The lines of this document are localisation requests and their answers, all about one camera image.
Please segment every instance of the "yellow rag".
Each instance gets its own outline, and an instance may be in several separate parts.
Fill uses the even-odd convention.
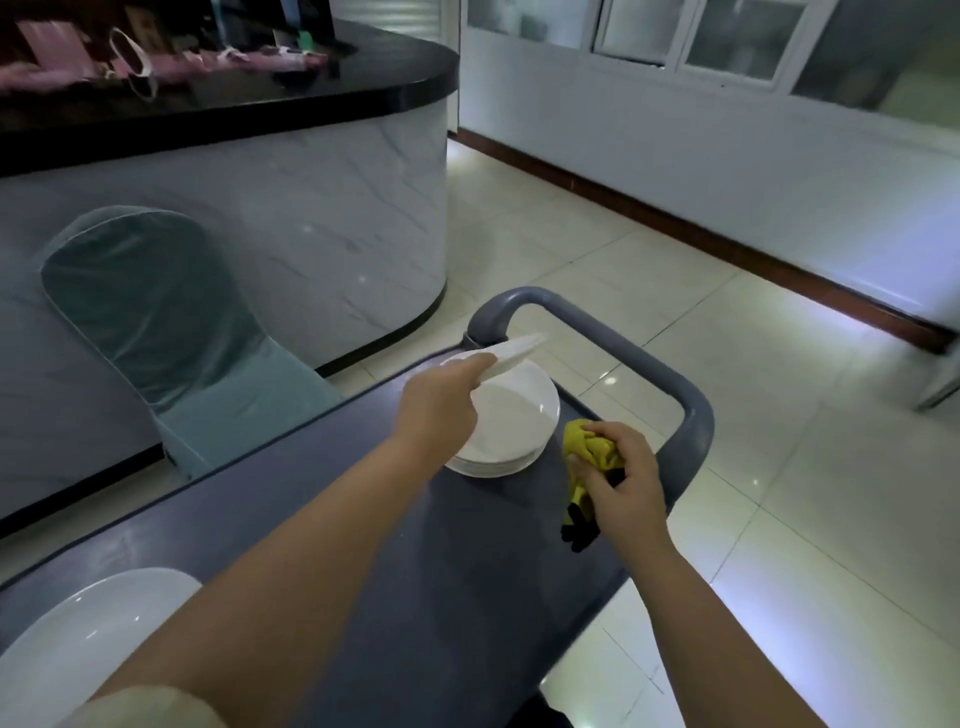
[[[583,425],[590,420],[573,420],[564,427],[564,461],[570,454],[579,455],[601,473],[622,468],[623,458],[616,449],[616,444],[596,432],[583,429]],[[593,521],[593,501],[587,492],[587,485],[566,464],[567,490],[570,502],[576,505],[584,515],[586,521]],[[564,524],[572,525],[573,519],[564,511]]]

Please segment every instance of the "gray plastic cart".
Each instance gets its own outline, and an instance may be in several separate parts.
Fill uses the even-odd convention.
[[[167,567],[209,581],[389,434],[411,373],[452,352],[502,340],[525,303],[543,306],[683,406],[683,424],[658,453],[672,505],[703,464],[713,436],[703,395],[560,296],[518,288],[476,312],[461,346],[0,587],[0,651],[60,601],[120,571]],[[626,579],[604,539],[579,554],[561,541],[567,494],[560,438],[569,420],[594,418],[563,390],[561,407],[556,437],[522,473],[490,481],[443,469],[431,481],[384,545],[342,647],[294,725],[502,728],[537,690]]]

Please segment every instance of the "white plate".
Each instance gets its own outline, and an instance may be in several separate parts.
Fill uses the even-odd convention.
[[[463,460],[457,460],[454,458],[446,464],[455,473],[460,475],[466,475],[467,477],[482,477],[482,478],[491,478],[491,477],[505,477],[506,475],[513,475],[514,473],[519,473],[526,468],[529,468],[539,458],[543,451],[546,449],[544,445],[539,450],[531,452],[526,457],[520,458],[519,460],[514,461],[510,464],[499,464],[496,466],[496,470],[489,470],[490,465],[477,465],[476,463],[466,463]]]
[[[470,394],[477,427],[457,453],[472,463],[508,463],[542,448],[560,419],[560,396],[547,373],[524,360]]]
[[[546,341],[546,334],[532,333],[527,336],[519,336],[516,339],[509,339],[499,344],[494,344],[485,349],[477,349],[471,352],[454,354],[451,359],[466,359],[476,353],[491,353],[496,356],[496,363],[486,372],[480,375],[480,383],[493,379],[495,376],[506,374],[517,364],[526,359],[534,349]]]
[[[0,726],[63,720],[198,589],[182,571],[137,569],[62,601],[0,655]]]

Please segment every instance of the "white marble panel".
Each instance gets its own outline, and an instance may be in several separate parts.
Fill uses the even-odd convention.
[[[49,307],[36,255],[141,205],[214,235],[264,328],[311,367],[420,315],[445,280],[445,102],[0,180],[0,518],[157,442],[133,391]]]

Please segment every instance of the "left hand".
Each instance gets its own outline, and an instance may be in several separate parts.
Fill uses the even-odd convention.
[[[393,439],[438,470],[473,434],[477,413],[470,392],[495,363],[493,354],[478,353],[413,376],[403,388]]]

